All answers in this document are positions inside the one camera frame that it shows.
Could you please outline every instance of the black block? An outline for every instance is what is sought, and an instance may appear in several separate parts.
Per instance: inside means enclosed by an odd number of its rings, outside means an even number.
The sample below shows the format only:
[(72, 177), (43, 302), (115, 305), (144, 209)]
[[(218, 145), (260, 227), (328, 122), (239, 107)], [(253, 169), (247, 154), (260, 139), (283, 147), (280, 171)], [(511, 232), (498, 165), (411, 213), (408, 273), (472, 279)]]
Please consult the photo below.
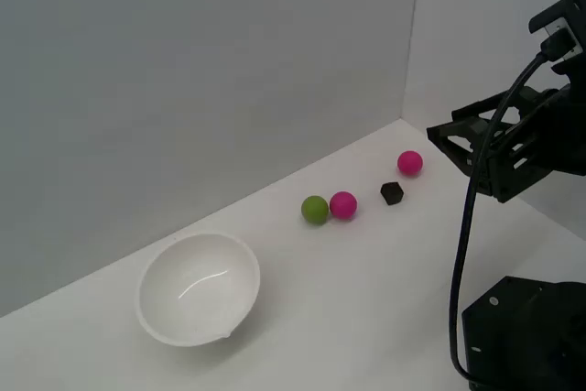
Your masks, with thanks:
[(381, 187), (381, 194), (387, 205), (395, 205), (403, 200), (403, 190), (398, 182), (387, 182)]

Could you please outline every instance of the white wall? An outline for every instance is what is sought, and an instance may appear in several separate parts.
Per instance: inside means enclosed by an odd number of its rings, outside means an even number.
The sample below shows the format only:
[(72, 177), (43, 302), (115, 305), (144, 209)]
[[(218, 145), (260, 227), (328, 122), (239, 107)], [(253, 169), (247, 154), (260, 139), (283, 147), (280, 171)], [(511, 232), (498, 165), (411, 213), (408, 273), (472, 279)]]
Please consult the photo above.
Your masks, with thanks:
[[(417, 0), (403, 117), (424, 130), (450, 112), (506, 90), (537, 53), (529, 19), (558, 0)], [(542, 68), (536, 89), (568, 82)], [(553, 173), (522, 195), (586, 238), (586, 180)]]
[(398, 118), (412, 6), (0, 0), (0, 315)]

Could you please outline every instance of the table surface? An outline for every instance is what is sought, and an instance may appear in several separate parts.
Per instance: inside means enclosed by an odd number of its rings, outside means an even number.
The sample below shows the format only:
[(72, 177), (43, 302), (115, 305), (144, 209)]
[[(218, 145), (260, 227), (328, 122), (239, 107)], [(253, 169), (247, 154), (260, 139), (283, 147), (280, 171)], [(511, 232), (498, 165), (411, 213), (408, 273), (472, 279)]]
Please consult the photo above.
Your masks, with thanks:
[[(417, 179), (396, 158), (418, 150)], [(399, 181), (406, 195), (379, 194)], [(0, 319), (2, 389), (465, 390), (448, 355), (448, 285), (466, 179), (417, 130), (391, 125)], [(356, 195), (350, 223), (312, 227), (310, 194)], [(249, 317), (226, 340), (169, 347), (138, 325), (138, 277), (200, 230), (243, 238), (261, 266)], [(520, 200), (479, 197), (462, 306), (505, 275), (586, 281), (586, 245)]]

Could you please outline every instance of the magenta ball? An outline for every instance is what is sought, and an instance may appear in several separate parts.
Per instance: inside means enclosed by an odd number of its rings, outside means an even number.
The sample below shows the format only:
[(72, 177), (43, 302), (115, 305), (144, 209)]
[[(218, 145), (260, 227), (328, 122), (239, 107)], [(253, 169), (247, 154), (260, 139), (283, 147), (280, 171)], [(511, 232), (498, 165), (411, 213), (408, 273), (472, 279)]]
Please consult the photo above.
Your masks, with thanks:
[(416, 176), (423, 168), (423, 157), (417, 151), (404, 151), (396, 165), (404, 175)]
[(356, 208), (358, 208), (358, 201), (347, 191), (336, 192), (330, 200), (331, 215), (338, 219), (351, 219)]

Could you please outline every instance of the bowl rim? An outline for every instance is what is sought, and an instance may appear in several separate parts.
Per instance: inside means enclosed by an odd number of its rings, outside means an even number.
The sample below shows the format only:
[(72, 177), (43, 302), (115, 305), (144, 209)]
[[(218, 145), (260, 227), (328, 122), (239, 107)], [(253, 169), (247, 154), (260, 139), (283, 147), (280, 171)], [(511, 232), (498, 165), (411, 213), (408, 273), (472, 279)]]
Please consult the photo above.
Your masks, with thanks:
[[(254, 276), (255, 276), (255, 285), (253, 286), (253, 295), (250, 298), (249, 304), (240, 313), (240, 316), (237, 317), (237, 320), (235, 320), (235, 324), (231, 329), (226, 330), (223, 333), (211, 334), (208, 336), (193, 338), (193, 339), (189, 339), (189, 340), (177, 340), (177, 339), (169, 338), (168, 336), (165, 336), (165, 335), (159, 333), (153, 327), (151, 327), (151, 325), (148, 323), (147, 319), (143, 315), (142, 307), (140, 305), (140, 294), (142, 292), (142, 287), (143, 287), (143, 284), (145, 281), (145, 276), (147, 275), (148, 270), (154, 265), (154, 263), (163, 254), (165, 254), (171, 247), (183, 242), (184, 240), (187, 240), (187, 239), (190, 239), (193, 237), (199, 237), (202, 235), (219, 235), (223, 238), (227, 238), (227, 239), (231, 240), (232, 242), (238, 244), (241, 248), (244, 249), (244, 251), (246, 252), (250, 261), (253, 264), (253, 271), (254, 271)], [(224, 233), (221, 231), (214, 231), (214, 230), (198, 231), (197, 233), (182, 235), (180, 238), (177, 237), (175, 239), (175, 241), (173, 241), (170, 244), (165, 245), (161, 250), (159, 250), (155, 254), (155, 256), (153, 258), (150, 259), (150, 261), (148, 262), (146, 267), (143, 269), (142, 274), (138, 280), (138, 286), (136, 287), (135, 301), (134, 301), (135, 313), (136, 313), (136, 317), (138, 318), (138, 321), (140, 322), (140, 325), (143, 327), (143, 329), (145, 329), (145, 331), (148, 334), (150, 334), (153, 338), (155, 338), (156, 340), (163, 342), (167, 345), (173, 345), (176, 347), (195, 347), (198, 345), (203, 345), (204, 343), (217, 341), (219, 339), (227, 338), (228, 336), (230, 336), (230, 334), (232, 334), (232, 332), (240, 325), (240, 323), (244, 320), (244, 318), (246, 318), (246, 316), (248, 315), (248, 313), (250, 312), (252, 307), (255, 305), (256, 298), (258, 297), (258, 290), (259, 289), (260, 289), (260, 266), (258, 265), (258, 260), (256, 259), (255, 253), (248, 246), (248, 244), (246, 244), (242, 239), (240, 239), (234, 235), (227, 234), (227, 233)]]

